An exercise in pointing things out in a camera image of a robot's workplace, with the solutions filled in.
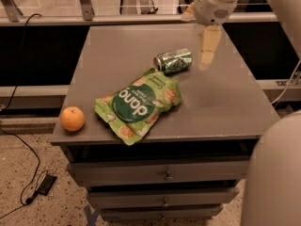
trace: table top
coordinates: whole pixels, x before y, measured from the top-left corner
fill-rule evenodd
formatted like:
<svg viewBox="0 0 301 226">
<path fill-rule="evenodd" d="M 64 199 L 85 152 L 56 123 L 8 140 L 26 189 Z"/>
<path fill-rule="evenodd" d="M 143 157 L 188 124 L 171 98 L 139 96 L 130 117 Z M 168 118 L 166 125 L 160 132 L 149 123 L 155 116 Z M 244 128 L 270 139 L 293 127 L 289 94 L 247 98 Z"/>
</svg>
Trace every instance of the table top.
<svg viewBox="0 0 301 226">
<path fill-rule="evenodd" d="M 193 64 L 172 74 L 182 102 L 159 120 L 141 142 L 246 139 L 260 137 L 278 121 L 256 79 L 222 29 L 207 70 L 198 66 L 198 24 L 92 26 L 63 108 L 78 106 L 84 127 L 67 132 L 58 122 L 54 145 L 123 143 L 94 111 L 95 99 L 127 87 L 153 67 L 163 52 L 188 48 Z"/>
</svg>

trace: snack bag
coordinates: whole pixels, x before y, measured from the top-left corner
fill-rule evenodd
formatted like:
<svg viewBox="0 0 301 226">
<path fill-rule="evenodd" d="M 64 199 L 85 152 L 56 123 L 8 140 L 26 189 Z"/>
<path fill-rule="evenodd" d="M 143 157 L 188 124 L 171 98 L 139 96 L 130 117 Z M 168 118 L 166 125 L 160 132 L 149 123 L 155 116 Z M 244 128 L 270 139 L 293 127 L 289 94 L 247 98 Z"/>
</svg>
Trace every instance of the snack bag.
<svg viewBox="0 0 301 226">
<path fill-rule="evenodd" d="M 130 146 L 148 133 L 160 113 L 180 101 L 177 82 L 150 69 L 127 88 L 96 99 L 95 111 Z"/>
</svg>

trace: electrical cable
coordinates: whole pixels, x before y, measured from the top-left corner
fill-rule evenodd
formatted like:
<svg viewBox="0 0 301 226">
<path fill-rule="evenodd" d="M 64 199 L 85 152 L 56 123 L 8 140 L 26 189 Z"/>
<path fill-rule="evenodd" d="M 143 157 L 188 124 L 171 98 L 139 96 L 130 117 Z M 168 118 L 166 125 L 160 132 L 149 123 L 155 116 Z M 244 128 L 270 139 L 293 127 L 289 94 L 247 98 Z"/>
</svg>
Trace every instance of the electrical cable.
<svg viewBox="0 0 301 226">
<path fill-rule="evenodd" d="M 299 65 L 301 63 L 301 59 L 298 61 L 297 65 L 295 66 L 293 72 L 292 72 L 292 75 L 291 75 L 291 78 L 289 79 L 289 81 L 287 82 L 286 84 L 286 87 L 284 88 L 284 90 L 280 93 L 280 95 L 272 102 L 272 104 L 276 103 L 277 101 L 279 101 L 281 99 L 281 97 L 284 95 L 284 93 L 286 92 L 286 90 L 289 88 L 289 86 L 291 85 L 291 82 L 293 80 L 293 76 L 294 74 L 296 73 L 296 71 L 298 70 L 299 68 Z"/>
<path fill-rule="evenodd" d="M 119 8 L 120 15 L 122 15 L 122 6 L 123 6 L 123 0 L 120 0 L 120 8 Z"/>
<path fill-rule="evenodd" d="M 12 92 L 12 94 L 11 94 L 11 96 L 10 96 L 10 98 L 9 98 L 8 105 L 7 105 L 5 108 L 3 108 L 2 110 L 5 110 L 5 109 L 8 109 L 8 108 L 9 108 L 9 106 L 10 106 L 10 104 L 11 104 L 11 101 L 12 101 L 12 99 L 13 99 L 13 97 L 14 97 L 14 94 L 15 94 L 15 92 L 16 92 L 18 86 L 19 86 L 19 83 L 20 83 L 20 80 L 21 80 L 22 71 L 23 71 L 23 67 L 24 67 L 24 42 L 25 42 L 25 31 L 26 31 L 26 28 L 27 28 L 27 25 L 28 25 L 29 21 L 30 21 L 34 16 L 41 16 L 41 14 L 34 13 L 34 14 L 32 14 L 30 17 L 28 17 L 28 19 L 27 19 L 26 22 L 25 22 L 25 25 L 24 25 L 24 32 L 23 32 L 23 36 L 22 36 L 22 44 L 21 44 L 21 53 L 22 53 L 21 68 L 20 68 L 20 70 L 19 70 L 19 75 L 18 75 L 18 78 L 17 78 L 17 82 L 16 82 L 16 86 L 15 86 L 15 88 L 14 88 L 14 91 Z M 36 189 L 35 189 L 35 192 L 34 192 L 33 196 L 32 196 L 31 198 L 27 198 L 27 199 L 26 199 L 26 202 L 23 202 L 23 194 L 24 194 L 24 192 L 25 192 L 25 191 L 27 190 L 27 188 L 34 182 L 34 180 L 35 180 L 35 178 L 36 178 L 36 176 L 37 176 L 37 172 L 38 172 L 38 169 L 39 169 L 39 166 L 40 166 L 40 158 L 39 158 L 39 156 L 37 155 L 37 153 L 35 152 L 35 150 L 34 150 L 31 146 L 29 146 L 29 145 L 28 145 L 21 137 L 15 135 L 15 134 L 6 132 L 6 131 L 3 130 L 1 127 L 0 127 L 0 131 L 1 131 L 3 134 L 9 135 L 9 136 L 14 136 L 14 137 L 18 138 L 18 139 L 19 139 L 19 140 L 20 140 L 27 148 L 29 148 L 29 150 L 30 150 L 30 151 L 37 157 L 37 159 L 38 159 L 38 164 L 37 164 L 37 166 L 36 166 L 36 168 L 35 168 L 35 172 L 34 172 L 32 178 L 31 178 L 30 182 L 23 188 L 23 190 L 22 190 L 22 192 L 21 192 L 21 194 L 20 194 L 20 199 L 19 199 L 19 200 L 20 200 L 21 206 L 15 208 L 15 209 L 13 209 L 13 210 L 11 210 L 10 212 L 4 214 L 3 216 L 1 216 L 0 219 L 2 219 L 2 218 L 4 218 L 4 217 L 10 215 L 11 213 L 13 213 L 13 212 L 15 212 L 15 211 L 17 211 L 17 210 L 19 210 L 19 209 L 21 209 L 21 208 L 23 208 L 23 207 L 29 205 L 29 204 L 34 200 L 34 198 L 37 196 L 37 192 L 36 192 Z"/>
<path fill-rule="evenodd" d="M 22 35 L 22 43 L 21 43 L 21 53 L 22 53 L 22 58 L 21 58 L 21 67 L 20 67 L 20 70 L 19 70 L 19 75 L 18 75 L 18 79 L 17 79 L 17 82 L 16 82 L 16 86 L 14 88 L 14 90 L 12 91 L 12 94 L 10 95 L 10 98 L 9 98 L 9 101 L 8 101 L 8 105 L 3 108 L 2 110 L 5 110 L 5 109 L 8 109 L 10 104 L 11 104 L 11 101 L 12 101 L 12 98 L 13 96 L 15 95 L 15 92 L 19 86 L 19 83 L 20 83 L 20 80 L 21 80 L 21 75 L 22 75 L 22 71 L 23 71 L 23 67 L 24 67 L 24 42 L 25 42 L 25 32 L 26 32 L 26 28 L 27 28 L 27 25 L 29 23 L 29 21 L 35 17 L 35 16 L 41 16 L 41 14 L 39 13 L 34 13 L 32 14 L 25 22 L 25 25 L 24 25 L 24 31 L 23 31 L 23 35 Z"/>
<path fill-rule="evenodd" d="M 47 169 L 45 169 L 43 172 L 41 172 L 41 173 L 40 173 L 40 176 L 41 176 L 41 175 L 42 175 L 44 172 L 46 172 L 46 174 L 47 174 L 47 173 L 48 173 L 48 170 L 47 170 Z M 37 190 L 37 189 L 38 189 L 40 176 L 39 176 L 39 177 L 38 177 L 38 179 L 37 179 L 37 183 L 36 183 L 35 190 Z"/>
</svg>

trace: gray cabinet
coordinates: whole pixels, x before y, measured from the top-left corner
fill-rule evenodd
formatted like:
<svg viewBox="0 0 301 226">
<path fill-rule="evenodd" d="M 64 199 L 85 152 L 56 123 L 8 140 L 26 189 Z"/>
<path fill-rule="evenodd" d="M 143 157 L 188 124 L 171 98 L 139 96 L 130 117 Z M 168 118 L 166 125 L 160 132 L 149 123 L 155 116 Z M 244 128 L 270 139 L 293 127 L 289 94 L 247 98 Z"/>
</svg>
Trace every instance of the gray cabinet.
<svg viewBox="0 0 301 226">
<path fill-rule="evenodd" d="M 86 123 L 76 133 L 58 123 L 52 143 L 104 220 L 217 215 L 239 193 L 235 186 L 246 177 L 258 138 L 278 121 L 225 31 L 211 67 L 199 69 L 200 30 L 195 24 L 90 28 L 63 105 L 79 106 Z M 182 102 L 160 115 L 141 142 L 124 145 L 99 120 L 95 99 L 134 81 L 156 55 L 183 47 L 191 50 L 193 64 L 171 75 Z"/>
</svg>

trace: terrazzo floor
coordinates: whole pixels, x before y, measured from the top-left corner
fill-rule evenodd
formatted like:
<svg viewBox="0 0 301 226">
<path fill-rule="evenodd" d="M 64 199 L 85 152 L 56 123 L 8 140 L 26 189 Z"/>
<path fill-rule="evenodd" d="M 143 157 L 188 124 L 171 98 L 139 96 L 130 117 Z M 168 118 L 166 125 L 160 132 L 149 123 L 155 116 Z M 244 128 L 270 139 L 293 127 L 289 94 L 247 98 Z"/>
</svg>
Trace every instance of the terrazzo floor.
<svg viewBox="0 0 301 226">
<path fill-rule="evenodd" d="M 38 176 L 44 170 L 57 176 L 57 180 L 47 196 L 38 197 L 10 215 L 0 219 L 0 225 L 64 225 L 64 226 L 238 226 L 245 181 L 238 184 L 240 193 L 224 205 L 222 212 L 211 219 L 181 218 L 167 220 L 146 220 L 109 223 L 102 220 L 98 211 L 91 208 L 86 199 L 86 190 L 79 187 L 66 171 L 68 160 L 59 147 L 51 145 L 53 124 L 43 130 L 27 128 L 26 131 L 11 131 L 27 142 L 40 158 Z M 20 195 L 33 176 L 38 160 L 24 144 L 14 136 L 0 132 L 0 217 L 21 206 Z M 31 197 L 38 177 L 24 192 L 23 200 Z"/>
</svg>

